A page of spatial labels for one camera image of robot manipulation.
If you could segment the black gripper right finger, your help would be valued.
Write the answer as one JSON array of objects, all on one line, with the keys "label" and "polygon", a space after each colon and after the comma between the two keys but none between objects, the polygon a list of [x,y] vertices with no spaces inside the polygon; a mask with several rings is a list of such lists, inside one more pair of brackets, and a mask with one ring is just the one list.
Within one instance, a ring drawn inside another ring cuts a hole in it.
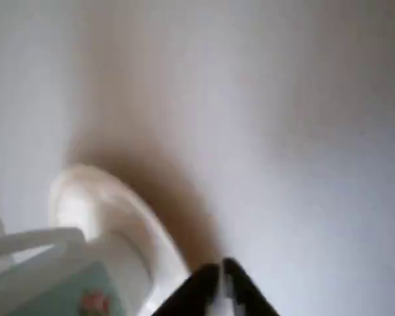
[{"label": "black gripper right finger", "polygon": [[225,257],[222,265],[226,296],[233,301],[235,315],[279,316],[237,260]]}]

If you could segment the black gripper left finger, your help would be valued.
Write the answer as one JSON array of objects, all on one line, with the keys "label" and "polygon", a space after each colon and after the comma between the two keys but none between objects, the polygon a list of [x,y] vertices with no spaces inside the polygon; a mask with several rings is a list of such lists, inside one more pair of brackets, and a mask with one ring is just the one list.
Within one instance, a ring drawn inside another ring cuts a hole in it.
[{"label": "black gripper left finger", "polygon": [[205,315],[215,299],[220,275],[218,263],[194,271],[153,313],[154,316]]}]

